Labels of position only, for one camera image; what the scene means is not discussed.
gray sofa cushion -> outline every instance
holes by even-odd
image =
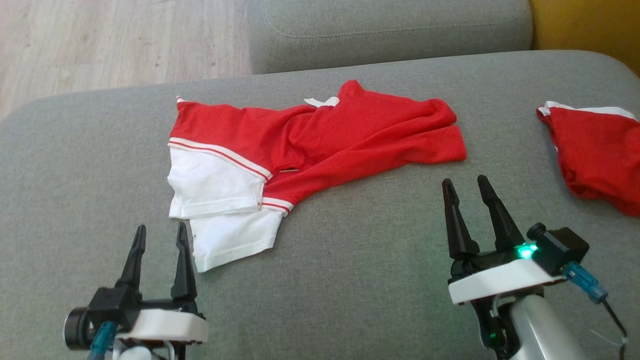
[[[254,74],[527,50],[527,0],[256,0]]]
[[[0,354],[84,359],[60,336],[66,314],[120,275],[139,224],[147,252],[141,290],[169,295],[177,223],[168,134],[175,95],[284,108],[335,95],[347,79],[391,94],[439,97],[458,114],[468,160],[411,165],[303,201],[276,246],[197,274],[211,337],[199,359],[493,359],[471,307],[451,304],[451,260],[440,183],[450,177],[480,246],[493,231],[476,185],[486,174],[522,231],[571,227],[591,244],[584,264],[640,333],[640,220],[575,198],[535,109],[621,106],[640,114],[640,81],[621,63],[577,51],[486,54],[250,78],[86,92],[32,102],[0,123]],[[612,359],[619,333],[571,284],[547,290],[590,359]],[[629,359],[640,357],[631,341]]]

red and white shirt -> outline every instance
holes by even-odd
[[[271,248],[281,218],[313,193],[407,163],[466,158],[441,100],[351,80],[327,102],[306,101],[268,110],[178,98],[170,216],[191,219],[199,272]]]

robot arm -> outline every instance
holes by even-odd
[[[449,255],[453,259],[449,294],[454,304],[471,304],[484,347],[498,359],[578,360],[582,349],[543,298],[544,286],[567,280],[579,285],[595,303],[603,303],[616,325],[620,323],[606,302],[607,292],[579,263],[589,250],[569,228],[547,230],[536,224],[525,241],[502,201],[484,175],[478,177],[483,202],[491,214],[495,251],[480,252],[471,239],[450,179],[442,183]],[[499,304],[505,299],[511,302]],[[627,333],[623,333],[623,359]]]
[[[187,345],[208,340],[209,327],[195,301],[198,293],[186,226],[180,222],[178,228],[178,265],[170,299],[142,299],[145,235],[146,228],[140,225],[115,285],[99,288],[89,306],[77,307],[67,316],[64,338],[69,349],[89,350],[89,359],[104,359],[111,349],[113,360],[185,360]],[[168,357],[152,352],[160,348]]]

cable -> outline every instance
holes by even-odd
[[[616,325],[622,332],[622,342],[620,343],[619,357],[620,357],[620,360],[625,360],[625,349],[627,347],[627,336],[628,336],[627,330],[625,329],[624,325],[622,325],[622,323],[620,322],[620,319],[618,318],[616,313],[614,313],[613,309],[611,309],[611,306],[609,305],[609,302],[607,301],[607,299],[602,299],[602,305],[604,305],[604,308],[607,310],[607,312],[613,319],[613,322],[616,323]]]
[[[489,310],[489,314],[491,314],[492,318],[498,317],[498,301],[500,300],[502,294],[498,294],[493,297],[493,303],[491,306],[491,310]]]
[[[104,360],[104,354],[107,349],[113,345],[113,341],[116,337],[116,323],[115,322],[103,322],[98,329],[98,333],[91,342],[91,352],[87,357],[87,360]]]
[[[620,319],[616,316],[616,313],[613,312],[613,309],[611,309],[611,306],[607,302],[607,296],[609,295],[609,292],[598,285],[598,279],[591,275],[576,261],[571,261],[565,266],[564,276],[567,278],[567,280],[576,284],[584,292],[586,292],[587,295],[589,295],[589,299],[591,299],[594,304],[602,303],[602,305],[604,305],[604,308],[613,319],[613,322],[616,323],[616,325],[622,332],[622,343],[620,344],[620,360],[624,360],[625,349],[627,347],[627,330],[624,326],[622,326]]]

blue cable connector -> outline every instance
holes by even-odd
[[[116,328],[115,322],[103,322],[91,343],[91,347],[89,349],[91,352],[89,353],[87,360],[104,360],[107,350],[109,350],[109,347],[113,345],[113,340],[116,338],[117,331],[118,329]]]
[[[598,279],[575,261],[571,261],[566,265],[564,276],[584,290],[594,304],[601,303],[609,294],[607,290],[598,285]]]

